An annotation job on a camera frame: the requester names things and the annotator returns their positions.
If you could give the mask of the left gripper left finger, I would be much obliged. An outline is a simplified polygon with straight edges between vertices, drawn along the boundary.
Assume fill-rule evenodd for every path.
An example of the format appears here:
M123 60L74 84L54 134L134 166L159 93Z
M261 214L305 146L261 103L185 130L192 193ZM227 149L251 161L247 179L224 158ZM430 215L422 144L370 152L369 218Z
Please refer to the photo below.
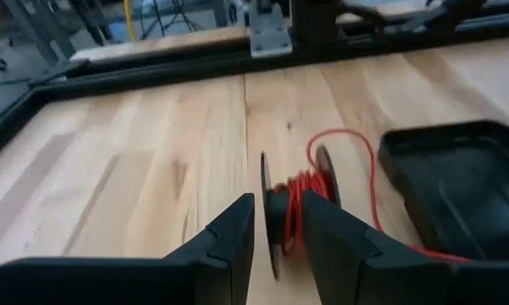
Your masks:
M255 197L245 193L163 258L22 258L0 265L0 304L244 304Z

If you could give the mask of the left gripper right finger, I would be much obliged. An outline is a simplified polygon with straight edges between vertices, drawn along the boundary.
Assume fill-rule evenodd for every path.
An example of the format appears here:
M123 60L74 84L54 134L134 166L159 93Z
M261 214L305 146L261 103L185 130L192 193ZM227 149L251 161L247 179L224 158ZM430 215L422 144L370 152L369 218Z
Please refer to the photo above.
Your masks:
M434 260L313 191L302 225L324 304L509 304L509 263Z

